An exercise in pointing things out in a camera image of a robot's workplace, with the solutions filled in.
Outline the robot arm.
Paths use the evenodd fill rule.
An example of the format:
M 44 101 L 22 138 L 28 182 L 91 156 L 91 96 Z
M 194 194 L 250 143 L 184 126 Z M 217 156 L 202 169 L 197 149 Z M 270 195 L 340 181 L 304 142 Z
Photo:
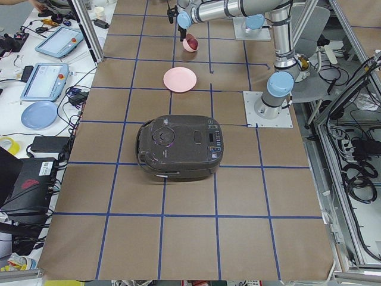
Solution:
M 267 90 L 255 102 L 254 111 L 264 119 L 275 119 L 297 78 L 291 23 L 292 1 L 178 1 L 177 8 L 177 23 L 182 29 L 220 18 L 248 18 L 268 13 L 276 60 L 274 73 L 267 81 Z

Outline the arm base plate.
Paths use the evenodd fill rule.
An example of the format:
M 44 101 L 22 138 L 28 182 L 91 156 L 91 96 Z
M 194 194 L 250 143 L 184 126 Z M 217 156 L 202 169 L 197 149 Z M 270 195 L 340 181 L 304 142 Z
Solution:
M 270 25 L 263 14 L 233 19 L 235 39 L 243 41 L 270 41 Z
M 291 113 L 284 100 L 280 107 L 269 107 L 262 101 L 263 92 L 243 91 L 246 124 L 252 128 L 293 128 Z

